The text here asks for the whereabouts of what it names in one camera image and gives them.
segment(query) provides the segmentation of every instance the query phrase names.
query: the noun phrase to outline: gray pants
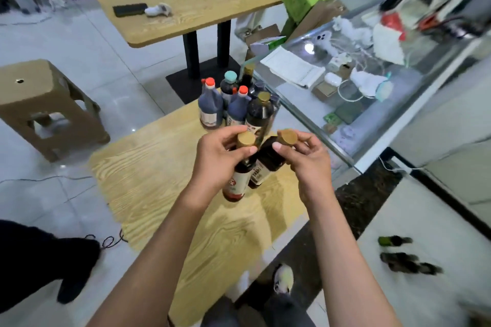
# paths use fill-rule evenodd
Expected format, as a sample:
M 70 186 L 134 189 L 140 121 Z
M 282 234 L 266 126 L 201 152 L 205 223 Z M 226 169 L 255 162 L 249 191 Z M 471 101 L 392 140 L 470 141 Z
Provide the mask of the gray pants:
M 315 327 L 288 294 L 275 294 L 265 303 L 262 318 L 267 327 Z M 242 327 L 232 301 L 221 297 L 204 315 L 201 327 Z

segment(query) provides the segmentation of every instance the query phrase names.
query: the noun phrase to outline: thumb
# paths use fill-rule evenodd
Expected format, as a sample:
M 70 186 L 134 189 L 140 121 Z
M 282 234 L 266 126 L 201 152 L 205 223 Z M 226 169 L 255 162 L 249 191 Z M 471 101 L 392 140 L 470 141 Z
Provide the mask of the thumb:
M 278 142 L 273 143 L 273 149 L 282 157 L 286 159 L 289 164 L 295 164 L 300 161 L 302 154 L 293 150 L 291 147 L 282 145 Z
M 249 147 L 240 147 L 237 150 L 229 151 L 230 156 L 233 158 L 234 162 L 237 164 L 245 158 L 250 157 L 251 155 L 257 152 L 257 147 L 249 146 Z

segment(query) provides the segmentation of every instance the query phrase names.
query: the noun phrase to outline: glass display case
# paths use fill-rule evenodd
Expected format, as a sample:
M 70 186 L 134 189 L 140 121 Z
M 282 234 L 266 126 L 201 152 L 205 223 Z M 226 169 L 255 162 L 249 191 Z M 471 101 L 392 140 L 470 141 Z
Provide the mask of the glass display case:
M 354 27 L 366 27 L 362 16 L 376 8 L 374 5 L 359 8 L 343 18 L 349 19 Z M 282 112 L 290 113 L 335 155 L 333 180 L 344 174 L 348 182 L 365 172 L 380 156 L 398 132 L 472 54 L 480 39 L 438 37 L 409 31 L 406 40 L 401 42 L 405 64 L 397 65 L 377 58 L 372 48 L 353 44 L 335 31 L 333 25 L 333 22 L 325 24 L 282 47 L 310 64 L 326 68 L 325 73 L 328 73 L 332 56 L 316 41 L 332 34 L 332 45 L 353 59 L 352 67 L 389 78 L 393 90 L 386 100 L 363 96 L 349 76 L 327 95 L 317 88 L 324 82 L 325 73 L 310 88 L 300 87 L 285 81 L 261 63 L 267 55 L 246 61 L 242 69 L 254 65 L 254 79 L 262 80 L 269 91 L 279 96 Z

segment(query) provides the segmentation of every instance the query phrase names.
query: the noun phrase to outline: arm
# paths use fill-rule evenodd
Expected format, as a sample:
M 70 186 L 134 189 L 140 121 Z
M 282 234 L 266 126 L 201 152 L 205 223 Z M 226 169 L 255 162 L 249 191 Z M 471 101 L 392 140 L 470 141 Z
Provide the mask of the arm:
M 257 151 L 254 146 L 227 151 L 246 129 L 225 127 L 200 139 L 188 185 L 87 327 L 167 325 L 177 281 L 203 213 L 230 180 L 235 165 Z
M 368 267 L 331 185 L 329 153 L 314 136 L 298 132 L 293 150 L 273 148 L 291 164 L 300 198 L 310 217 L 329 325 L 333 327 L 395 327 L 396 317 Z

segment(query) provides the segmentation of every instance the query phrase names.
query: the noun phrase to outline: black shoe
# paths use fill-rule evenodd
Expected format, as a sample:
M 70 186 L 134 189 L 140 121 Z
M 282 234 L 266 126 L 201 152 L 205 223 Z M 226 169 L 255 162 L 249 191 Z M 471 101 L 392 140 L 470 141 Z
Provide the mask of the black shoe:
M 71 253 L 76 256 L 76 266 L 69 270 L 69 274 L 61 282 L 57 300 L 60 304 L 68 304 L 77 298 L 87 283 L 92 268 L 94 268 L 101 254 L 99 242 L 93 239 L 66 238 L 66 245 L 70 246 Z

